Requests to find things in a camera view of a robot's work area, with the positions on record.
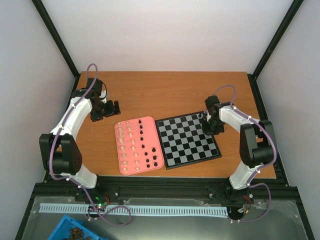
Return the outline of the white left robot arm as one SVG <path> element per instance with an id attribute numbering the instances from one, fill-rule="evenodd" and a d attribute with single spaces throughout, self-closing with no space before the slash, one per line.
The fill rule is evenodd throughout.
<path id="1" fill-rule="evenodd" d="M 87 116 L 97 122 L 120 113 L 119 102 L 108 99 L 106 85 L 97 78 L 89 78 L 86 87 L 71 94 L 69 106 L 57 126 L 39 137 L 44 169 L 56 181 L 74 181 L 86 188 L 92 201 L 101 200 L 104 188 L 97 184 L 98 176 L 83 164 L 76 139 Z"/>

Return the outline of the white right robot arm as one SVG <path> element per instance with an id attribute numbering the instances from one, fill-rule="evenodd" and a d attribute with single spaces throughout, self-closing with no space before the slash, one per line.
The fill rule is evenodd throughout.
<path id="1" fill-rule="evenodd" d="M 216 95 L 205 101 L 206 110 L 201 119 L 202 131 L 209 136 L 225 132 L 225 124 L 239 133 L 240 163 L 223 186 L 222 197 L 229 203 L 238 202 L 251 186 L 253 178 L 277 159 L 273 125 L 258 120 L 230 102 L 221 103 Z"/>

